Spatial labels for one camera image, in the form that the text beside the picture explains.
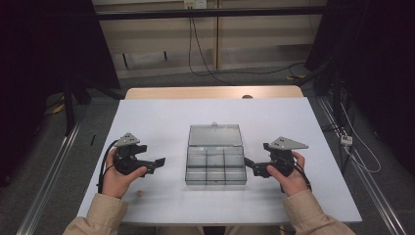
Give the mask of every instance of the small device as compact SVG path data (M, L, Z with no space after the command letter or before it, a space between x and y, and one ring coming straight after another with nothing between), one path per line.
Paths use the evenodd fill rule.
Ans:
M252 160L244 158L245 166L252 168L254 171L254 176L261 176L263 178L268 178L271 176L266 170L268 165L272 165L277 168L284 176L289 176L294 169L298 169L296 166L296 160L293 157L292 150L294 149L308 149L308 145L302 144L300 142L285 138L279 137L274 140L272 143L263 143L263 149L270 152L269 157L271 161L269 163L254 163ZM299 170L300 174L304 177L305 182L309 185L308 179L306 179L302 169Z
M131 133L126 133L114 144L116 147L114 166L118 172L127 175L137 168L145 166L147 168L146 174L153 174L156 168L164 166L165 158L154 162L138 160L135 155L147 151L147 145L137 145L138 143L140 143L139 139Z

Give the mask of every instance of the table surface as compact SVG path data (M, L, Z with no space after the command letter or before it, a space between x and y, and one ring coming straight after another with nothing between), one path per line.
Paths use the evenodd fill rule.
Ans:
M238 90L235 88L238 87L230 87L229 90ZM151 226L269 225L288 222L282 205L286 196L280 192L278 182L273 178L255 177L250 168L247 168L246 185L186 185L190 125L213 122L239 124L245 156L256 163L269 161L269 153L262 149L262 143L272 142L279 136L307 144L308 149L298 152L306 157L306 174L325 213L344 222L361 221L313 110L308 100L302 97L187 97L121 101L78 215L86 216L97 191L96 179L107 147L113 140L131 132L141 140L141 144L148 145L148 151L137 156L139 159L154 161L166 158L166 162L155 174L148 174L131 184L123 198L129 203L123 222ZM136 194L137 191L141 192L141 196Z
M294 85L157 87L129 89L125 99L237 99L245 95L253 98L289 98L302 97L302 92Z

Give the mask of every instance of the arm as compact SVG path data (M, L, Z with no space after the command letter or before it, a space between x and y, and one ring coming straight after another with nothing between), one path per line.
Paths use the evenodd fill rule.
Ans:
M75 218L64 234L117 234L128 204L121 198L132 181L147 172L142 166L128 175L123 175L111 166L115 149L107 157L102 194L96 194L86 217Z
M304 157L296 152L293 152L293 156L297 159L297 164L304 168ZM345 224L323 212L314 195L307 189L304 179L296 170L288 177L272 165L269 165L267 170L281 183L288 196L284 201L284 208L297 231L296 234L354 234Z

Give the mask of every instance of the electrical outlet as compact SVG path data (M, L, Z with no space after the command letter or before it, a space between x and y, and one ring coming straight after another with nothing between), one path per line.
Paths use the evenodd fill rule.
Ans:
M195 0L195 9L206 9L207 7L207 0Z
M353 137L348 136L348 135L342 135L340 137L340 143L343 146L351 146L351 144L353 143Z
M184 9L195 9L195 0L184 0Z

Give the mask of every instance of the gray carpet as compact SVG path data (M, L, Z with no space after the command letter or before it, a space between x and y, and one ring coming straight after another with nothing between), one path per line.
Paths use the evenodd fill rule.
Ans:
M276 71L279 68L264 68L252 70L237 70L238 72ZM302 65L291 69L294 74L308 73ZM219 79L235 85L284 85L291 84L285 76L289 70L268 74L226 73L217 74ZM191 73L164 76L140 77L122 79L120 93L125 94L130 87L160 87L160 86L209 86L225 85L211 76L196 76ZM317 103L311 84L301 88L321 126L329 122ZM104 142L110 130L118 101L112 100L100 92L91 90L92 103L87 107L83 123L59 178L53 188L51 197L46 205L34 230L34 234L62 234L65 227L76 216L83 198L83 191L88 186L92 172L97 164L101 151L106 148ZM79 113L85 107L78 105L74 109ZM365 115L357 107L354 110L354 128L359 136L370 146L382 164L382 170L373 173L380 188L392 204L408 234L415 231L415 181L394 158L387 143L376 138L374 130ZM12 183L0 191L0 234L16 234L22 220L42 184L48 168L56 157L66 131L65 111L43 119L39 132L31 143L31 148L23 165L13 175ZM339 162L339 139L334 131L324 132L336 160ZM365 148L354 141L359 153L364 155L368 167L376 167ZM369 197L356 170L349 164L345 181L363 217L363 222L350 224L357 234L391 234L385 225L377 208ZM120 234L154 234L154 228L122 225Z

